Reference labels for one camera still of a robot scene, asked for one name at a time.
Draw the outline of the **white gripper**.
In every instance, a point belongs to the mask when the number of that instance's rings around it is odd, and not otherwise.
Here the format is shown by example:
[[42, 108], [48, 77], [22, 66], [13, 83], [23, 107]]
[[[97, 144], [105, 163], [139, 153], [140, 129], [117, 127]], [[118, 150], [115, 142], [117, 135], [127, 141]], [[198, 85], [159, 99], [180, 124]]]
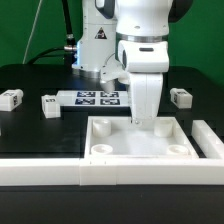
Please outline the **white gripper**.
[[157, 117], [163, 87], [163, 74], [131, 73], [129, 80], [131, 116], [133, 123], [139, 126], [141, 121]]

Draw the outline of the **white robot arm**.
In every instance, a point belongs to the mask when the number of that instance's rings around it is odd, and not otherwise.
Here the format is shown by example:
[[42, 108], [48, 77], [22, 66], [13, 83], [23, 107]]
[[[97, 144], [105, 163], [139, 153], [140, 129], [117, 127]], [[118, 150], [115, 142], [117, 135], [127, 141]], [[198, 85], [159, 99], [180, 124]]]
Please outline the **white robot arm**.
[[163, 74], [169, 70], [169, 24], [179, 21], [193, 0], [82, 0], [83, 35], [72, 68], [98, 78], [102, 89], [127, 86], [135, 122], [157, 117]]

